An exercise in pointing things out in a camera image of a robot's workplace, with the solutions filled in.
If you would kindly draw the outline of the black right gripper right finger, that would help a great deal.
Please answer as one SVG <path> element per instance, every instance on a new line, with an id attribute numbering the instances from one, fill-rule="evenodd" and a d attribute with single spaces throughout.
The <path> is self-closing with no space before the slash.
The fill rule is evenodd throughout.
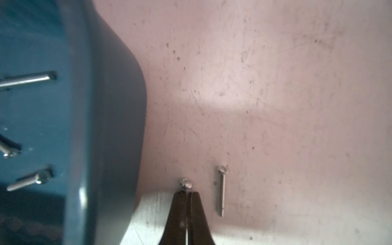
<path id="1" fill-rule="evenodd" d="M 189 245 L 215 245 L 198 192 L 188 193 L 187 228 Z"/>

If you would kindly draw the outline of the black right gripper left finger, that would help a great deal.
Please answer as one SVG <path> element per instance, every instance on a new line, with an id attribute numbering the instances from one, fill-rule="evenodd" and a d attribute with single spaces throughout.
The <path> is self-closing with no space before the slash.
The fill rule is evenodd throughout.
<path id="1" fill-rule="evenodd" d="M 165 229 L 159 245 L 185 245 L 187 230 L 187 194 L 176 192 L 170 206 Z"/>

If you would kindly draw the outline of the teal plastic storage box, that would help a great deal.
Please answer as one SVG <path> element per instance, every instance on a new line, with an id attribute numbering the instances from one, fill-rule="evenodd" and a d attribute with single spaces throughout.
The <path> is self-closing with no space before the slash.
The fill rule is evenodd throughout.
<path id="1" fill-rule="evenodd" d="M 141 68 L 92 1 L 1 1 L 1 244 L 119 245 L 136 203 L 147 92 Z M 8 192 L 52 168 L 44 185 Z"/>

